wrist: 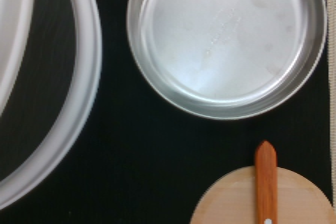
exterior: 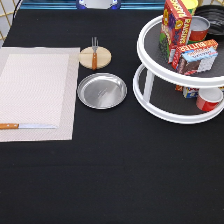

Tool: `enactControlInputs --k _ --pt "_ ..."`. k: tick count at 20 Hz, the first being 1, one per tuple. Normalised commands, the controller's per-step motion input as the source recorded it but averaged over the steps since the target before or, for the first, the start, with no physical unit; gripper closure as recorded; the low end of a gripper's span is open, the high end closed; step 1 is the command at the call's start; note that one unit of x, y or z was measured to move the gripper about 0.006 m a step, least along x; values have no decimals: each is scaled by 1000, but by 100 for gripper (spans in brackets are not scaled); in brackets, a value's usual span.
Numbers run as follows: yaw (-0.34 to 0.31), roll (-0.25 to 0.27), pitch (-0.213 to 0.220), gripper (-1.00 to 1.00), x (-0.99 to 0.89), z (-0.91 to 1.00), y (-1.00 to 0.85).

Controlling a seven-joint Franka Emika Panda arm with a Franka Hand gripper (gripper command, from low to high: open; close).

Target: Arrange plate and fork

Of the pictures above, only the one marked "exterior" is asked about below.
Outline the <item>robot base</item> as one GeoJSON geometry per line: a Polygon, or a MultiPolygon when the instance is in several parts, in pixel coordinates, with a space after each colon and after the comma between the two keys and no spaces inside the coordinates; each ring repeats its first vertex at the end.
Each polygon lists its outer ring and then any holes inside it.
{"type": "Polygon", "coordinates": [[[121,0],[76,0],[78,9],[119,9],[121,0]]]}

